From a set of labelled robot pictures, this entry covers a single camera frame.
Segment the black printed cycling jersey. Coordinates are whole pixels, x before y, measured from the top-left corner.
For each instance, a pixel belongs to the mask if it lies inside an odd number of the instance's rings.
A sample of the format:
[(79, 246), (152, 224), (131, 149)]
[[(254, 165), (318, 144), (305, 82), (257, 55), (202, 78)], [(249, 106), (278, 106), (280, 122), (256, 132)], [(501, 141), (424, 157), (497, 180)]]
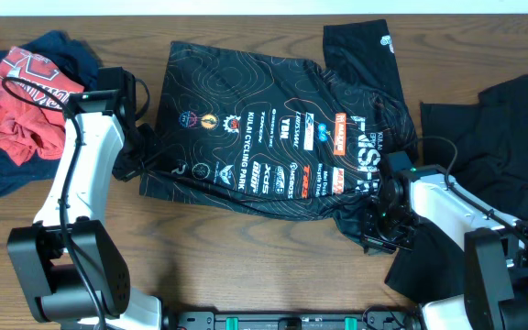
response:
[(416, 155), (388, 25), (324, 28), (324, 63), (175, 41), (141, 195), (288, 221), (331, 218), (363, 248), (380, 161)]

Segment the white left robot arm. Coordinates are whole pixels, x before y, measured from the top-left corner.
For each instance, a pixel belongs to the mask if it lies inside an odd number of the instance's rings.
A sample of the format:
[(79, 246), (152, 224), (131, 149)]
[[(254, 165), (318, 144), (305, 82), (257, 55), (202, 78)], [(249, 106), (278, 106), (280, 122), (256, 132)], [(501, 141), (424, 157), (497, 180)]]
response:
[(137, 121), (141, 81), (102, 68), (94, 91), (61, 106), (66, 141), (49, 195), (32, 225), (11, 230), (7, 253), (34, 319), (63, 329), (160, 329), (159, 298), (133, 288), (127, 263), (105, 228), (110, 181), (127, 182), (160, 153)]

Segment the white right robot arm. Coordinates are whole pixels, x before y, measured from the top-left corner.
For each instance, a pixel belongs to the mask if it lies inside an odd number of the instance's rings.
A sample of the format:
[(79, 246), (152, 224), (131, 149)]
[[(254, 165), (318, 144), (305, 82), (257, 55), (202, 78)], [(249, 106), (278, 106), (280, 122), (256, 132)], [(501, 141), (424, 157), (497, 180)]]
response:
[(414, 167), (405, 152), (378, 170), (364, 243), (411, 249), (419, 227), (432, 225), (463, 252), (463, 292), (423, 304), (405, 328), (528, 329), (528, 222), (484, 203), (439, 165)]

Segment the plain black shirt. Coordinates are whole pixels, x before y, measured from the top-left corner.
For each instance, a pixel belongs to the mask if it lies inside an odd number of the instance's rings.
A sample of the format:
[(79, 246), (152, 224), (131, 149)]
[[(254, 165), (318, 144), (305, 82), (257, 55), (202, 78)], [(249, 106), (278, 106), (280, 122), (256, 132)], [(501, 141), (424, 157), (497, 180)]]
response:
[[(477, 104), (420, 109), (425, 164), (450, 167), (464, 189), (528, 221), (528, 75), (480, 92)], [(385, 282), (415, 303), (457, 296), (464, 290), (464, 253), (436, 226), (422, 225)]]

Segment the navy blue t-shirt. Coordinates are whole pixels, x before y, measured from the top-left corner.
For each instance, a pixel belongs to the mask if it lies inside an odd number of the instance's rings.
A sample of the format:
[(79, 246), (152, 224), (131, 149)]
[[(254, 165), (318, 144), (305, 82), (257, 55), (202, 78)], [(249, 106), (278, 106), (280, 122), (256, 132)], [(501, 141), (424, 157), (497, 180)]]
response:
[[(101, 62), (86, 43), (70, 39), (62, 31), (52, 30), (22, 48), (52, 60), (63, 74), (86, 91), (96, 88)], [(0, 149), (0, 197), (30, 182), (52, 179), (58, 166), (56, 159), (42, 159), (37, 155), (18, 166)]]

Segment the red printed t-shirt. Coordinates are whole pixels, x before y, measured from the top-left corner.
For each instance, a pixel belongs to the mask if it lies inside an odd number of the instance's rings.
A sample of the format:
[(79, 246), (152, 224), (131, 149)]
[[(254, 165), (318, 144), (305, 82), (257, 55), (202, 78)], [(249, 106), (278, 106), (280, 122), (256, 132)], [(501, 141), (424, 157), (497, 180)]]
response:
[(63, 103), (84, 87), (62, 73), (52, 60), (26, 49), (13, 47), (0, 62), (0, 149), (17, 166), (35, 155), (59, 159), (65, 143), (61, 107), (22, 83), (9, 82), (5, 89), (5, 77), (32, 82)]

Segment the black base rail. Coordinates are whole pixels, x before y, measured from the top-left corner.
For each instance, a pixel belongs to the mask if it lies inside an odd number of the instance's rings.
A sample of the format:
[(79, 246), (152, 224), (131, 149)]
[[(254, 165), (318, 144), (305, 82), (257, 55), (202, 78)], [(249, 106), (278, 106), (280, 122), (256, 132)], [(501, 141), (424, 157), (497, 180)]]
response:
[(370, 307), (362, 313), (166, 313), (167, 330), (422, 330), (415, 313)]

